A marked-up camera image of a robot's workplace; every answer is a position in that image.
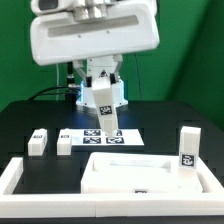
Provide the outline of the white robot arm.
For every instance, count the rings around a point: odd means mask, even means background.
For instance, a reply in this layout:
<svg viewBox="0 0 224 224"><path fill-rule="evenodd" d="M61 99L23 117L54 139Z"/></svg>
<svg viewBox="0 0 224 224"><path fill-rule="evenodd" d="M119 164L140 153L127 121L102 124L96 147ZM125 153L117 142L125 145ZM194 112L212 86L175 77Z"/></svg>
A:
<svg viewBox="0 0 224 224"><path fill-rule="evenodd" d="M158 0L31 0L31 49L39 65L71 62L82 77L77 104L125 105L124 54L159 45Z"/></svg>

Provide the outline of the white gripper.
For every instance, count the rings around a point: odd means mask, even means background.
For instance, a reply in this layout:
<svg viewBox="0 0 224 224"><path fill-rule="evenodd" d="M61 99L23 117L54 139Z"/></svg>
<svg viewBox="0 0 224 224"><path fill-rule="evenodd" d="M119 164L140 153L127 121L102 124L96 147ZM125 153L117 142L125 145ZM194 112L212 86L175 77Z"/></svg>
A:
<svg viewBox="0 0 224 224"><path fill-rule="evenodd" d="M39 65L73 62L92 86L81 60L112 56L110 81L119 81L121 54L159 45L157 0L31 0L36 18L30 27L31 49Z"/></svg>

